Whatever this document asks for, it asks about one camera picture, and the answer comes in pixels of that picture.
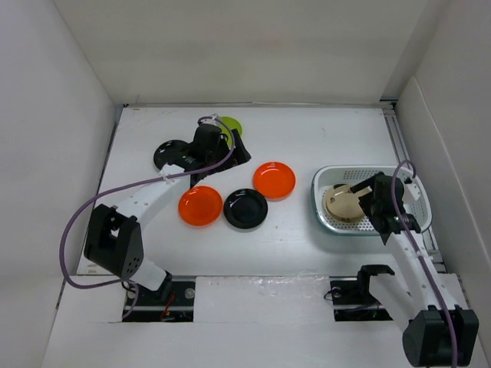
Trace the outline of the beige plate with characters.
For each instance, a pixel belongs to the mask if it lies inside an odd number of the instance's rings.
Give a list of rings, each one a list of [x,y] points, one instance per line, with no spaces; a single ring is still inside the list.
[[[356,222],[364,215],[358,197],[348,184],[330,188],[324,194],[323,206],[331,217],[341,222]]]

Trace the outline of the beige plate with black blot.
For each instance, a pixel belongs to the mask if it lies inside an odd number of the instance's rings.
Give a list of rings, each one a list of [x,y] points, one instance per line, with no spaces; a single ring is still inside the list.
[[[328,195],[325,208],[329,215],[341,222],[358,222],[364,217],[358,197],[350,192]]]

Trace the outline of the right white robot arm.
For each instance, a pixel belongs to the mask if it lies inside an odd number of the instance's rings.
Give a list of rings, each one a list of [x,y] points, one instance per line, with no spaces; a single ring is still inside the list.
[[[359,198],[364,214],[392,254],[403,280],[386,265],[366,265],[358,273],[354,292],[365,302],[376,299],[402,333],[407,361],[413,367],[469,366],[479,320],[461,307],[442,282],[428,255],[421,229],[404,209],[404,196],[419,194],[396,175],[383,172],[351,187],[369,189]]]

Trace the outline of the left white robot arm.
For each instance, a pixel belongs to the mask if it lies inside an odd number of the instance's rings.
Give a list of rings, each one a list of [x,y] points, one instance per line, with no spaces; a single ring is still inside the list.
[[[199,181],[250,158],[239,131],[221,123],[200,123],[189,143],[162,143],[153,155],[159,169],[156,182],[115,205],[100,204],[93,209],[84,257],[123,281],[135,282],[153,303],[166,302],[172,275],[144,254],[144,229]]]

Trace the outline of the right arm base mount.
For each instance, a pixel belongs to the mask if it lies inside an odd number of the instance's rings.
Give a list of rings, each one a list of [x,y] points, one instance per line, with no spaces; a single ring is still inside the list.
[[[371,278],[379,274],[395,275],[387,265],[362,265],[356,276],[330,276],[324,299],[333,305],[336,322],[392,320],[383,305],[369,292]]]

